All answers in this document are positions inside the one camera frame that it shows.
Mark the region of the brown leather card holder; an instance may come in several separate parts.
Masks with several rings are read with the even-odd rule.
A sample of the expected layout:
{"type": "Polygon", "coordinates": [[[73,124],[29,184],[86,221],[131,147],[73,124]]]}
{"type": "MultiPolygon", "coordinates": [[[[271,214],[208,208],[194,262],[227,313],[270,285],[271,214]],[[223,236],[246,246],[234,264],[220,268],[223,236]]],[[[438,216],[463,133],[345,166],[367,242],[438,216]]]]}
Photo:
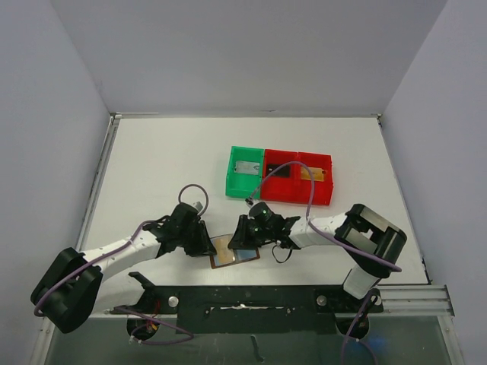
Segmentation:
{"type": "MultiPolygon", "coordinates": [[[[254,260],[257,260],[260,258],[260,254],[259,254],[259,250],[258,249],[255,249],[255,250],[248,250],[248,249],[232,249],[234,250],[234,253],[235,253],[235,256],[236,256],[236,261],[235,263],[233,264],[230,264],[230,265],[226,265],[226,266],[222,266],[222,267],[219,267],[219,268],[223,268],[223,267],[228,267],[228,266],[232,266],[232,265],[238,265],[238,264],[241,264],[241,263],[244,263],[244,262],[250,262],[250,261],[254,261],[254,260]]],[[[212,257],[210,257],[210,266],[212,269],[217,269],[217,268],[214,268],[212,266],[212,257]]]]}

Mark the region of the dark grey card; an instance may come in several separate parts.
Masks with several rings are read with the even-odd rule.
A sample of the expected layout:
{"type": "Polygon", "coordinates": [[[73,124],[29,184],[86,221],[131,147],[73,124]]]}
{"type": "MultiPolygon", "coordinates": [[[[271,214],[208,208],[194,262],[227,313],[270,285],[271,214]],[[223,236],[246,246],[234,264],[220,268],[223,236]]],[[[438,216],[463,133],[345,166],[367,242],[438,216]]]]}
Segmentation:
{"type": "Polygon", "coordinates": [[[266,176],[289,178],[291,167],[289,165],[282,166],[279,163],[268,163],[266,164],[266,176]]]}

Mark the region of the gold card pocket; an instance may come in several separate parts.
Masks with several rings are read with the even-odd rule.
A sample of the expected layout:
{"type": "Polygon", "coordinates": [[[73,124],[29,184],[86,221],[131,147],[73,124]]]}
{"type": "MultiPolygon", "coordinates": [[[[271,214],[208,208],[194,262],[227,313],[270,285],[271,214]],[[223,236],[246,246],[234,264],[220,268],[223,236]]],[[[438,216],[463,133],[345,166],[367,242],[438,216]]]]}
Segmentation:
{"type": "Polygon", "coordinates": [[[319,167],[301,167],[300,178],[302,180],[311,181],[313,179],[315,182],[324,182],[326,180],[326,171],[319,167]]]}

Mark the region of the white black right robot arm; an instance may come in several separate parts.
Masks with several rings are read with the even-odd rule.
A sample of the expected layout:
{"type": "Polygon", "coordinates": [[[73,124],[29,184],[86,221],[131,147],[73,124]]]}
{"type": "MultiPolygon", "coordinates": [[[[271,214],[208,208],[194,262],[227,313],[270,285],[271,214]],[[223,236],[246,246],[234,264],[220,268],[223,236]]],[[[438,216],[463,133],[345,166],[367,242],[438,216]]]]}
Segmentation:
{"type": "Polygon", "coordinates": [[[264,202],[239,216],[229,249],[258,249],[274,243],[292,250],[335,244],[355,261],[343,290],[360,300],[381,280],[400,272],[396,262],[407,235],[363,204],[329,217],[283,217],[264,202]]]}

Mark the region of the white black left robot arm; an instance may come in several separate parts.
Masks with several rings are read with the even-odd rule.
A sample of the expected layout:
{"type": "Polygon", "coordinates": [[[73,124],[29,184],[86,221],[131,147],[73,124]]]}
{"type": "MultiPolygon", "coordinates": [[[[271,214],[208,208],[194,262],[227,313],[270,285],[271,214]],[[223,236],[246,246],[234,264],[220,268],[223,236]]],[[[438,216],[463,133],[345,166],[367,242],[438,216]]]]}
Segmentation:
{"type": "Polygon", "coordinates": [[[171,214],[141,222],[127,238],[88,251],[62,250],[30,295],[33,314],[69,333],[92,314],[102,283],[120,272],[178,247],[190,257],[215,255],[202,219],[206,209],[180,202],[171,214]]]}

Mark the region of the red plastic bin middle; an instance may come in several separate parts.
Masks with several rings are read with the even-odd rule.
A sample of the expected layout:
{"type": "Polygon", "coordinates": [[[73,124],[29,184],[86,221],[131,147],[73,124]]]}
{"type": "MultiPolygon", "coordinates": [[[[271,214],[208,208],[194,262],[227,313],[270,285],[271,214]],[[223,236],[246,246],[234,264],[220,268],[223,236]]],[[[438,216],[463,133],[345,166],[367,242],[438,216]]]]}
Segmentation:
{"type": "MultiPolygon", "coordinates": [[[[289,161],[297,161],[298,153],[265,149],[264,175],[266,178],[274,169],[289,161]]],[[[260,190],[260,198],[267,201],[297,203],[298,202],[298,165],[290,164],[273,174],[260,190]]]]}

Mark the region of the red plastic bin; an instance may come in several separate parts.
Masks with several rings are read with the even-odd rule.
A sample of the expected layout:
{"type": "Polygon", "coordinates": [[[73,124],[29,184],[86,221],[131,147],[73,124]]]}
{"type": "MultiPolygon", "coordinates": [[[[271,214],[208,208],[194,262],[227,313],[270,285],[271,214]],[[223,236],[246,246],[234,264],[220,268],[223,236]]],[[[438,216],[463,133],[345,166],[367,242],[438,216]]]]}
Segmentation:
{"type": "MultiPolygon", "coordinates": [[[[326,180],[324,182],[314,181],[314,196],[313,205],[328,206],[331,202],[333,194],[333,163],[332,157],[328,154],[313,154],[307,152],[299,152],[298,160],[307,167],[319,167],[326,171],[326,180]]],[[[311,181],[302,180],[300,178],[300,168],[297,168],[298,179],[298,203],[307,204],[311,192],[311,181]]]]}
{"type": "MultiPolygon", "coordinates": [[[[289,161],[297,161],[298,153],[265,149],[264,175],[266,178],[274,169],[289,161]]],[[[297,203],[298,202],[298,165],[290,164],[273,174],[260,190],[260,198],[267,201],[297,203]]]]}

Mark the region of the green plastic bin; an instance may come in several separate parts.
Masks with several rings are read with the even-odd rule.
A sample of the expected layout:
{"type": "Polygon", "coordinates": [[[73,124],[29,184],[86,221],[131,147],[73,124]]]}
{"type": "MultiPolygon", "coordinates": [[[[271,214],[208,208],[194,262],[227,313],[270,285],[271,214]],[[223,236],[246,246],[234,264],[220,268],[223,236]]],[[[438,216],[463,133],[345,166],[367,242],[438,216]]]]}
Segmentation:
{"type": "Polygon", "coordinates": [[[264,150],[232,146],[228,160],[228,170],[225,181],[225,195],[230,198],[247,198],[261,183],[263,175],[264,150]],[[255,161],[260,163],[259,175],[246,175],[234,172],[237,160],[255,161]]]}

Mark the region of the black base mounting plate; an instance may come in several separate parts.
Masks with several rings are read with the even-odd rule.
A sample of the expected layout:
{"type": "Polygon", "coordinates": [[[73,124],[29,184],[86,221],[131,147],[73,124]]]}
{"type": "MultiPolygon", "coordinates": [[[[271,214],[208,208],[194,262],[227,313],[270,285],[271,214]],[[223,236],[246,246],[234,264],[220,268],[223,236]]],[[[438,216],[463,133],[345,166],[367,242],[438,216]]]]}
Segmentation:
{"type": "MultiPolygon", "coordinates": [[[[129,273],[129,277],[138,283],[151,283],[137,271],[129,273]]],[[[119,306],[120,314],[127,306],[119,306]]],[[[323,313],[310,307],[299,306],[296,309],[283,307],[279,309],[260,308],[215,308],[208,310],[197,306],[194,310],[181,313],[164,314],[158,307],[145,315],[174,315],[177,326],[194,334],[285,334],[289,332],[315,332],[328,335],[336,332],[339,316],[353,317],[356,313],[323,313]]]]}

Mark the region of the red plastic bin right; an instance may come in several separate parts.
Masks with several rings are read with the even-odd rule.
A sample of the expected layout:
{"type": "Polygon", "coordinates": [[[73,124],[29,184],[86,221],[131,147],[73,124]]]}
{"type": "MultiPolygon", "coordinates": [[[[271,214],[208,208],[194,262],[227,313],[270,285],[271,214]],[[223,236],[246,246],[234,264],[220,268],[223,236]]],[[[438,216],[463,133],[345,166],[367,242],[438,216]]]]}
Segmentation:
{"type": "MultiPolygon", "coordinates": [[[[314,196],[313,205],[328,206],[331,202],[333,194],[333,163],[332,157],[328,154],[313,154],[307,152],[299,152],[298,160],[307,167],[319,167],[326,171],[326,180],[324,182],[314,181],[314,196]]],[[[298,179],[298,203],[307,204],[311,192],[311,181],[302,180],[300,178],[300,168],[297,168],[298,179]]]]}

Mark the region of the aluminium left frame rail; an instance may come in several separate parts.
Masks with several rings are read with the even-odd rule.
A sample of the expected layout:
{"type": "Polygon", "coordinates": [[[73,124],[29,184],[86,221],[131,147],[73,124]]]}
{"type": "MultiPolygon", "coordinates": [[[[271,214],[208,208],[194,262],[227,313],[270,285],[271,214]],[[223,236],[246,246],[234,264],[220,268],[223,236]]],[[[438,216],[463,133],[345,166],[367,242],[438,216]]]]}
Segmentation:
{"type": "Polygon", "coordinates": [[[101,187],[103,185],[104,175],[110,160],[110,154],[113,149],[114,141],[116,139],[116,134],[119,128],[120,120],[121,120],[120,114],[118,113],[110,114],[110,120],[108,122],[107,132],[103,140],[103,146],[100,152],[100,158],[97,164],[97,169],[94,174],[94,180],[91,185],[88,203],[84,212],[81,229],[75,244],[75,250],[78,252],[83,250],[90,231],[91,222],[94,217],[94,212],[97,206],[97,200],[100,194],[101,187]]]}

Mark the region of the aluminium frame rail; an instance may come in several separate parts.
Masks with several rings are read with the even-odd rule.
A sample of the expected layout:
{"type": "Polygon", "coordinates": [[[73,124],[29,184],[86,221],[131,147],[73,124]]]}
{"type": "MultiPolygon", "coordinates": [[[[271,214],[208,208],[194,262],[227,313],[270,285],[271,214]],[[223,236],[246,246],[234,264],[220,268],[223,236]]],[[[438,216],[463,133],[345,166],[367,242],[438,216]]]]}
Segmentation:
{"type": "MultiPolygon", "coordinates": [[[[386,285],[371,291],[373,313],[402,313],[406,316],[452,316],[454,308],[447,287],[435,285],[386,285]]],[[[310,307],[323,313],[356,313],[360,299],[345,292],[340,285],[278,286],[157,286],[145,282],[135,286],[104,285],[98,289],[75,290],[60,300],[62,310],[86,320],[93,313],[117,312],[119,306],[150,313],[174,314],[201,306],[215,308],[279,309],[310,307]]]]}
{"type": "Polygon", "coordinates": [[[104,175],[110,160],[110,154],[113,149],[114,141],[116,139],[116,134],[119,128],[120,120],[121,120],[120,114],[118,113],[110,114],[110,120],[108,122],[107,132],[103,140],[103,146],[100,152],[100,158],[97,164],[97,169],[94,174],[94,180],[91,185],[88,203],[84,212],[81,229],[75,244],[75,250],[78,252],[83,250],[90,231],[91,222],[94,217],[94,212],[97,206],[97,200],[100,194],[101,187],[103,185],[104,175]]]}

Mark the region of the aluminium front frame rail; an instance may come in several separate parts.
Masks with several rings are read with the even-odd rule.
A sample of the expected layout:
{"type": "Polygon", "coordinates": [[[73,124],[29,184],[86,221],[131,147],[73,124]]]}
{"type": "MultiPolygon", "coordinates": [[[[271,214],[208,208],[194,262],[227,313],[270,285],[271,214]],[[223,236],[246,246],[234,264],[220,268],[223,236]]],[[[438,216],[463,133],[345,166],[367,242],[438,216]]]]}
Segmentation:
{"type": "MultiPolygon", "coordinates": [[[[371,291],[373,313],[402,313],[406,316],[452,316],[454,308],[447,287],[435,285],[386,285],[371,291]]],[[[86,320],[93,313],[117,312],[119,306],[150,313],[174,314],[201,306],[215,308],[279,309],[310,307],[323,313],[356,313],[360,299],[345,292],[340,285],[278,286],[157,286],[145,282],[135,286],[104,285],[98,289],[75,290],[60,300],[62,310],[86,320]]]]}

